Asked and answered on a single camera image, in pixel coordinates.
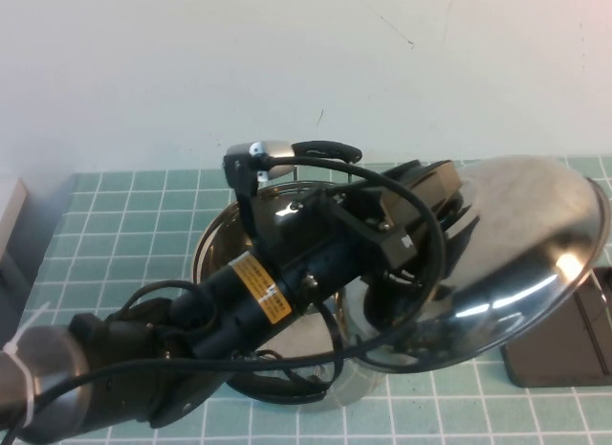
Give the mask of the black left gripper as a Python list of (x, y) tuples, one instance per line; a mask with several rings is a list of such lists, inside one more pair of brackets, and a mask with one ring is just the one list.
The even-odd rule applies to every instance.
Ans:
[(341, 220), (364, 237), (387, 269), (382, 292), (387, 295), (428, 296), (427, 268), (407, 271), (425, 262), (433, 232), (444, 233), (471, 208), (458, 171), (449, 160), (423, 165), (415, 160), (381, 174), (412, 195), (406, 199), (387, 184), (370, 178), (332, 187), (343, 196)]

